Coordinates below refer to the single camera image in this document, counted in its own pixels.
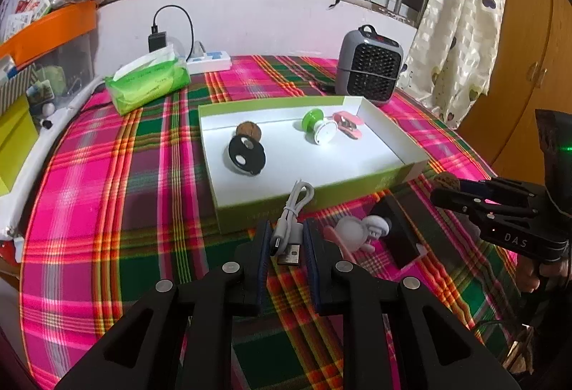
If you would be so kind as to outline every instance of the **power strip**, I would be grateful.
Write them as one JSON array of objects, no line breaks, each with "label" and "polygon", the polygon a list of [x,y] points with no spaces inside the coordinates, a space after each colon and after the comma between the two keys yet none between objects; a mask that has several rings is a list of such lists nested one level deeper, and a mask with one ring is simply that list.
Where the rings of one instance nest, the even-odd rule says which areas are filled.
[{"label": "power strip", "polygon": [[231,66],[231,57],[225,51],[204,53],[201,57],[192,57],[187,62],[189,75],[230,70]]}]

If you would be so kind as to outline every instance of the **door handle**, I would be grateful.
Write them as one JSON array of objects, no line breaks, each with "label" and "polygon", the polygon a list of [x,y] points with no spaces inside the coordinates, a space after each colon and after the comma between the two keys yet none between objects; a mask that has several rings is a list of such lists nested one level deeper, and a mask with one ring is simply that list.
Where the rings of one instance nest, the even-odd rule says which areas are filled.
[{"label": "door handle", "polygon": [[538,70],[538,62],[534,62],[533,65],[528,68],[528,72],[526,73],[526,79],[530,82],[534,81],[534,76]]},{"label": "door handle", "polygon": [[546,76],[546,72],[548,72],[548,69],[543,69],[542,72],[540,72],[540,75],[538,76],[538,80],[534,88],[542,87],[542,83],[544,82],[544,77]]}]

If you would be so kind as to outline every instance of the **black round object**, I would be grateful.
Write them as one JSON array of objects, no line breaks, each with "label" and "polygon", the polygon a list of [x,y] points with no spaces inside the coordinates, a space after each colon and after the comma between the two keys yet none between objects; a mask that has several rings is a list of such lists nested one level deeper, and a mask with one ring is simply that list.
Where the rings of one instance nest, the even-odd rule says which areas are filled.
[{"label": "black round object", "polygon": [[228,155],[240,170],[258,175],[266,165],[264,148],[248,135],[236,135],[228,145]]}]

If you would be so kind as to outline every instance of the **wooden door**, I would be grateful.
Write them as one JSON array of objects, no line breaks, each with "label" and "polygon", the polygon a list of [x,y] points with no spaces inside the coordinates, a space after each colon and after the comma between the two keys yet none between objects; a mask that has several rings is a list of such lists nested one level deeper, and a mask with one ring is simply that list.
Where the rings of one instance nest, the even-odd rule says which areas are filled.
[{"label": "wooden door", "polygon": [[535,109],[572,114],[572,5],[554,0],[550,39],[542,70],[524,114],[493,168],[502,177],[544,183]]},{"label": "wooden door", "polygon": [[552,0],[506,0],[488,95],[477,99],[459,127],[459,134],[489,164],[501,153],[528,103],[533,66],[538,62],[538,71],[542,64],[551,13]]}]

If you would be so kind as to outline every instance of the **portable heater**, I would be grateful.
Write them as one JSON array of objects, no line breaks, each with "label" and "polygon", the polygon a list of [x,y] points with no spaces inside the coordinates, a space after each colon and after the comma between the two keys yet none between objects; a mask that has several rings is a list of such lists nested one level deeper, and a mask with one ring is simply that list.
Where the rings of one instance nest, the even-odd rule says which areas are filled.
[{"label": "portable heater", "polygon": [[399,43],[377,34],[373,26],[350,31],[341,44],[336,94],[385,103],[393,94],[402,62]]}]

